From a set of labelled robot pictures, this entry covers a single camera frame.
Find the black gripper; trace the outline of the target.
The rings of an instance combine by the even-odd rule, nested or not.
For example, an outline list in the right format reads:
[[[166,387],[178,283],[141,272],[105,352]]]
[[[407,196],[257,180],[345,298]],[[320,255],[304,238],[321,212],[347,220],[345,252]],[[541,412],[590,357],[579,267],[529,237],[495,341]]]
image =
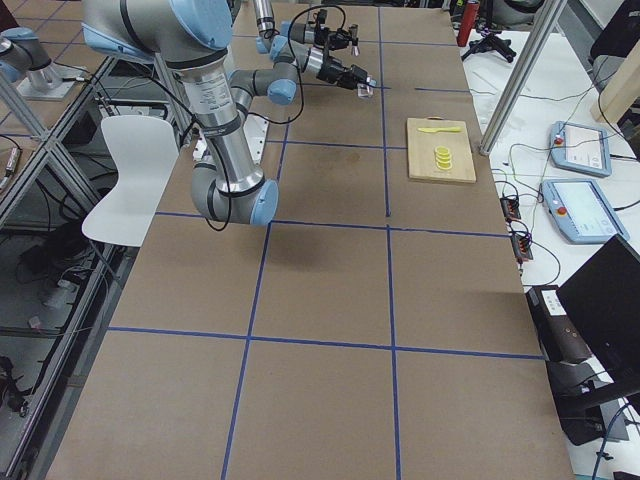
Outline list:
[[[322,61],[316,78],[327,84],[354,91],[359,98],[373,96],[373,86],[369,83],[374,83],[375,79],[365,69],[357,65],[345,67],[331,56]]]
[[[358,35],[359,26],[352,24],[349,26],[348,31],[344,29],[338,29],[336,31],[331,30],[329,27],[318,27],[314,30],[314,46],[320,49],[329,50],[342,50],[348,46],[352,50],[359,48],[359,40],[351,39],[351,36]]]

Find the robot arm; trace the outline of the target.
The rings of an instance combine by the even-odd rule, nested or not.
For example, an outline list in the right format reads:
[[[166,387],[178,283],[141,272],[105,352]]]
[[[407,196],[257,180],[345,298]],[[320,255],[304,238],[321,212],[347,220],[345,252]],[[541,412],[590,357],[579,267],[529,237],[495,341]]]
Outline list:
[[[258,39],[264,47],[272,47],[276,36],[288,41],[311,45],[322,53],[351,49],[352,56],[358,56],[358,25],[347,25],[346,11],[338,5],[315,5],[301,12],[293,20],[284,21],[279,27],[270,1],[254,1],[254,12],[258,27]],[[327,24],[330,9],[337,10],[342,19],[340,25],[332,29]]]
[[[309,23],[277,24],[270,2],[255,2],[257,48],[273,66],[232,73],[224,67],[235,11],[227,1],[86,1],[83,9],[88,46],[138,63],[161,57],[182,83],[210,152],[191,183],[192,201],[209,222],[267,225],[275,216],[278,185],[253,160],[243,130],[255,97],[289,105],[303,96],[305,72],[361,96],[376,85],[366,70],[333,57],[358,46],[358,27],[327,27],[323,7]]]

